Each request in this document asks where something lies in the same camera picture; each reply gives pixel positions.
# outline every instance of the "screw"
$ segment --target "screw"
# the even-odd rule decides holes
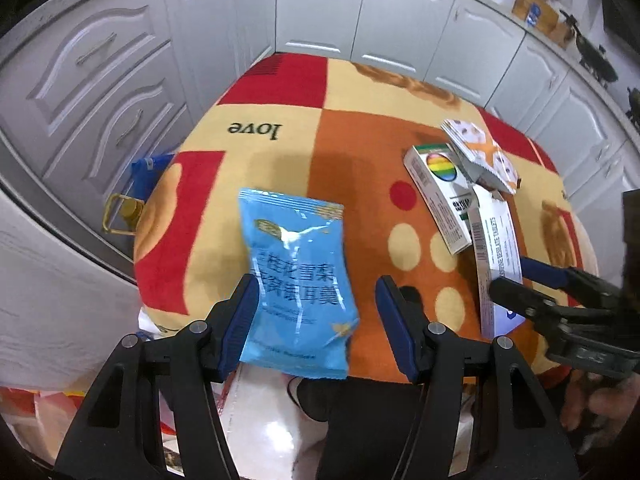
[[[435,335],[444,334],[447,327],[438,321],[431,321],[427,327],[429,332]]]
[[[505,335],[501,335],[498,338],[497,342],[498,342],[498,346],[500,346],[501,348],[504,348],[505,350],[508,350],[509,348],[513,347],[513,341]]]
[[[138,342],[138,336],[135,334],[127,334],[122,338],[120,344],[124,346],[124,348],[133,348]]]
[[[189,330],[194,334],[201,334],[207,329],[207,322],[203,320],[194,321],[189,325]]]

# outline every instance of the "wooden cutting board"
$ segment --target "wooden cutting board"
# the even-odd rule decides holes
[[[558,13],[545,0],[516,0],[513,4],[511,12],[525,21],[531,4],[540,6],[540,17],[536,23],[537,30],[540,30],[545,36],[549,36],[558,25]]]

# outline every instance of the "plastic bag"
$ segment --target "plastic bag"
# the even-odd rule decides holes
[[[347,376],[358,311],[334,203],[241,189],[242,232],[260,304],[241,361],[308,378]]]
[[[173,153],[139,158],[131,163],[133,186],[131,196],[145,202],[149,200],[164,170],[174,158]]]

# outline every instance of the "person's hand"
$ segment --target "person's hand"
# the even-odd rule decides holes
[[[598,388],[591,395],[593,385],[600,383],[601,376],[574,370],[564,394],[564,406],[560,412],[560,423],[567,431],[573,431],[582,420],[585,408],[607,420],[597,432],[593,445],[608,446],[618,436],[640,398],[640,375],[632,374],[615,388]]]

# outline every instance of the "patterned paper packet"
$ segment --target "patterned paper packet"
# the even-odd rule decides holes
[[[515,194],[520,187],[518,172],[492,136],[473,123],[445,120],[441,128],[449,136],[472,182]]]

